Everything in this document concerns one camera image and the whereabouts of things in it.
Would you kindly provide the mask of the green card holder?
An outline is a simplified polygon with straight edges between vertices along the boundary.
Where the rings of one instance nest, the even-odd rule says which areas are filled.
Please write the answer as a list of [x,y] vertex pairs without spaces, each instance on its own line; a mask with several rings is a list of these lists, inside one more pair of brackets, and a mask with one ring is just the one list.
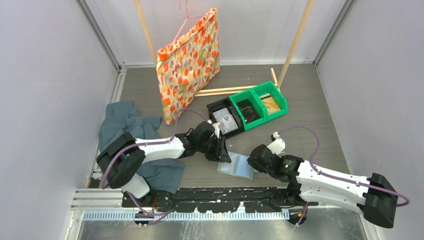
[[247,155],[242,155],[235,152],[229,152],[231,163],[219,162],[217,172],[252,180],[254,169],[249,165]]

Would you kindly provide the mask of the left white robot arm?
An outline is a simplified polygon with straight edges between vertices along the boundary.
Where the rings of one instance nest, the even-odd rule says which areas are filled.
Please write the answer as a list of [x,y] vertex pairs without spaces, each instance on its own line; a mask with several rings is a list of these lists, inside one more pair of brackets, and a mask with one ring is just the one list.
[[96,158],[103,173],[102,183],[130,193],[141,207],[153,202],[144,177],[137,174],[142,164],[162,159],[181,159],[202,153],[208,161],[231,163],[226,138],[218,123],[201,122],[188,132],[161,139],[139,139],[124,133]]

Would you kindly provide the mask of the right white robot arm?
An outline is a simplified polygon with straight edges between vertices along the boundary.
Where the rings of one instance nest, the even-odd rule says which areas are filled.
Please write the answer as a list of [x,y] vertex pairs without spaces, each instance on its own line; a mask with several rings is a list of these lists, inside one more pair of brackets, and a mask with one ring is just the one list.
[[285,198],[291,205],[317,202],[351,210],[382,228],[394,226],[398,196],[381,174],[349,175],[311,165],[293,155],[278,156],[267,146],[256,147],[247,159],[260,173],[287,183]]

